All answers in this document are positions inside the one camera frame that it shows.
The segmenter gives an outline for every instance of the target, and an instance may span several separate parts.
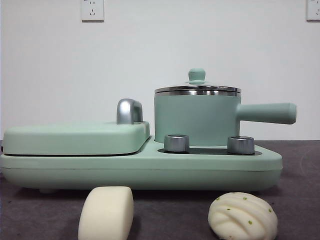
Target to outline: appliance base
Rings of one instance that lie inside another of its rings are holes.
[[[260,155],[163,153],[150,137],[133,154],[97,156],[1,156],[1,171],[18,186],[32,189],[260,191],[277,184],[280,154],[255,146]]]

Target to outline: lid knob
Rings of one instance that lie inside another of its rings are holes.
[[[206,78],[206,71],[203,68],[192,68],[189,71],[190,84],[204,84]]]

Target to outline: silver knob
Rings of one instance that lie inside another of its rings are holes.
[[[171,134],[164,137],[164,150],[169,152],[189,152],[189,136]]]
[[[227,151],[232,154],[254,154],[255,140],[250,136],[230,136]]]

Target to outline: glass lid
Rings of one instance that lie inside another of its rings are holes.
[[[175,91],[224,91],[241,93],[240,88],[231,86],[215,86],[208,81],[205,81],[206,72],[203,68],[192,68],[189,71],[189,81],[185,84],[162,87],[154,91],[154,93],[175,92]]]

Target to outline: pot handle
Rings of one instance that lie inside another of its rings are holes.
[[[297,106],[294,103],[239,105],[237,117],[240,121],[294,124],[297,119]]]
[[[142,104],[130,98],[121,99],[116,108],[116,124],[143,122]]]

